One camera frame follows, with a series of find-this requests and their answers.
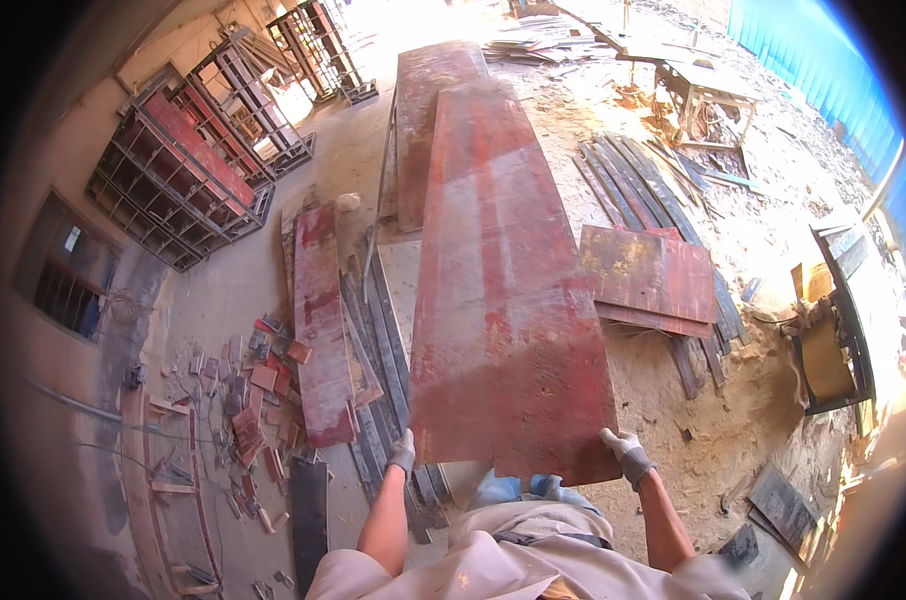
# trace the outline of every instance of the white cotton glove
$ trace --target white cotton glove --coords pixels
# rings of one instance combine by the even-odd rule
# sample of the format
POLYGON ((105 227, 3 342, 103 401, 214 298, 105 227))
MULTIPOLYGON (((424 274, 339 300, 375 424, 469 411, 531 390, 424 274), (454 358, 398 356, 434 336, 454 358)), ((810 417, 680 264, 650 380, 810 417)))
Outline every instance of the white cotton glove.
POLYGON ((623 476, 636 492, 643 475, 657 467, 657 464, 646 455, 637 434, 621 431, 617 436, 610 427, 603 427, 600 430, 600 440, 613 451, 613 456, 623 468, 623 476))
POLYGON ((413 463, 417 461, 417 449, 413 446, 413 431, 409 427, 403 436, 392 443, 389 448, 389 465, 397 465, 409 474, 413 470, 413 463))

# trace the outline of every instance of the blue corrugated sheet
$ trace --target blue corrugated sheet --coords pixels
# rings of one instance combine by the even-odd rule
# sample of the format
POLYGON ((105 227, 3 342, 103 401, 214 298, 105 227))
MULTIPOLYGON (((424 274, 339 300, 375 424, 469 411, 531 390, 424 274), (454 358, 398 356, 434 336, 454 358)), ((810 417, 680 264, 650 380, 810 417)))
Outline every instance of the blue corrugated sheet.
MULTIPOLYGON (((897 116, 867 59, 819 0, 731 0, 726 33, 801 91, 879 183, 903 139, 897 116)), ((891 182, 887 212, 906 251, 906 157, 891 182)))

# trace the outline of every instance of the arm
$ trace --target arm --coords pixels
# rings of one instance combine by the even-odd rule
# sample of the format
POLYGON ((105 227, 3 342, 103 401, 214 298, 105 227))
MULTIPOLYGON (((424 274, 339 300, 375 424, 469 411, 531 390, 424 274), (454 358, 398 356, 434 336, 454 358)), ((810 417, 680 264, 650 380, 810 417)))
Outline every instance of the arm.
POLYGON ((389 573, 397 577, 403 572, 406 561, 406 505, 403 491, 406 475, 413 469, 416 453, 413 447, 413 432, 404 432, 389 452, 387 472, 383 486, 369 509, 369 516, 363 523, 356 549, 373 558, 389 573))
POLYGON ((647 457, 637 434, 620 432, 617 436, 609 428, 603 428, 600 439, 613 450, 613 456, 623 467, 623 475, 633 491, 639 493, 650 567, 672 573, 682 561, 696 556, 696 552, 687 528, 666 494, 657 465, 647 457))

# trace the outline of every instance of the forearm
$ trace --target forearm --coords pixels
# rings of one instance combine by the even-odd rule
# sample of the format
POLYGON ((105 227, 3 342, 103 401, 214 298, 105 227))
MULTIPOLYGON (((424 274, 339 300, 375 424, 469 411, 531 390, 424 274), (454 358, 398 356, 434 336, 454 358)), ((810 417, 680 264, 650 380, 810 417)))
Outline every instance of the forearm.
POLYGON ((639 480, 639 503, 646 522, 646 550, 650 567, 672 573, 682 561, 696 556, 687 528, 655 468, 639 480))
POLYGON ((369 509, 356 549, 373 558, 391 577, 403 572, 406 561, 406 505, 403 489, 406 472, 396 464, 387 466, 383 486, 369 509))

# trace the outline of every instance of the window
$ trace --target window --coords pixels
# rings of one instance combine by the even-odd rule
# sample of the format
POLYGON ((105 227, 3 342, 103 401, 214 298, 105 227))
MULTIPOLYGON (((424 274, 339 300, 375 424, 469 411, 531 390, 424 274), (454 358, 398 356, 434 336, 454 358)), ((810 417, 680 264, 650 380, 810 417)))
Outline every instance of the window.
POLYGON ((23 247, 13 287, 67 330, 91 338, 116 257, 112 245, 51 191, 23 247))

